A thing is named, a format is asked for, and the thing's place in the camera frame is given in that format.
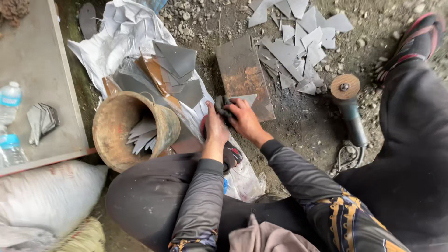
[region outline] angle grinder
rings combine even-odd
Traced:
[[[366,146],[368,145],[366,134],[364,133],[364,128],[362,127],[361,116],[358,112],[358,97],[357,94],[360,90],[361,84],[359,79],[353,74],[344,74],[336,77],[333,80],[331,86],[331,92],[333,95],[333,102],[338,106],[342,118],[345,121],[345,124],[349,131],[349,139],[356,147],[360,148],[360,152],[357,151],[356,158],[351,161],[343,164],[348,165],[355,161],[357,162],[357,166],[362,163],[364,158],[364,151]],[[338,171],[341,169],[340,164],[340,154],[344,148],[347,148],[350,145],[345,145],[339,151],[338,156]]]

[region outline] gray sleeve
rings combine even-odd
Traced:
[[[293,149],[270,140],[261,152],[331,251],[409,251],[358,198]]]
[[[201,159],[174,228],[171,251],[215,251],[224,198],[223,164]]]

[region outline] brown debris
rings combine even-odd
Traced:
[[[30,0],[0,0],[0,24],[8,21],[11,26],[17,27],[28,13]]]

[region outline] plastic water bottle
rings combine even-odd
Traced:
[[[0,148],[4,167],[19,165],[28,161],[23,149],[20,147],[17,135],[0,136]]]
[[[2,87],[0,92],[0,124],[10,125],[16,119],[22,91],[17,82],[11,81],[9,85]]]

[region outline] grinding disc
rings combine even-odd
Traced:
[[[349,87],[346,91],[343,91],[340,87],[345,83],[348,84]],[[356,76],[353,74],[343,74],[333,80],[331,91],[335,98],[340,100],[348,100],[359,92],[360,87],[361,84]]]

